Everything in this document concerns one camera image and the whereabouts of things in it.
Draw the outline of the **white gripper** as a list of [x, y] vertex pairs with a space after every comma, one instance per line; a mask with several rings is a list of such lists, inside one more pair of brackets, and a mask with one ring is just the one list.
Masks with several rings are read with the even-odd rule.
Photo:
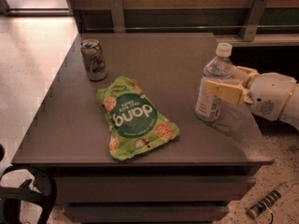
[[249, 110], [271, 121], [298, 120], [298, 81], [279, 73], [260, 73], [253, 68], [235, 66], [233, 83], [213, 80], [206, 82], [206, 91], [231, 105], [241, 105], [252, 99]]

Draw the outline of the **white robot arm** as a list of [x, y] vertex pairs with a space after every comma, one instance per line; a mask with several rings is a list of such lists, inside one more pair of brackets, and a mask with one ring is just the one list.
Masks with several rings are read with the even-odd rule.
[[299, 130], [299, 83], [294, 77], [235, 66], [230, 78], [206, 77], [204, 84], [209, 94], [228, 104], [245, 104], [256, 116]]

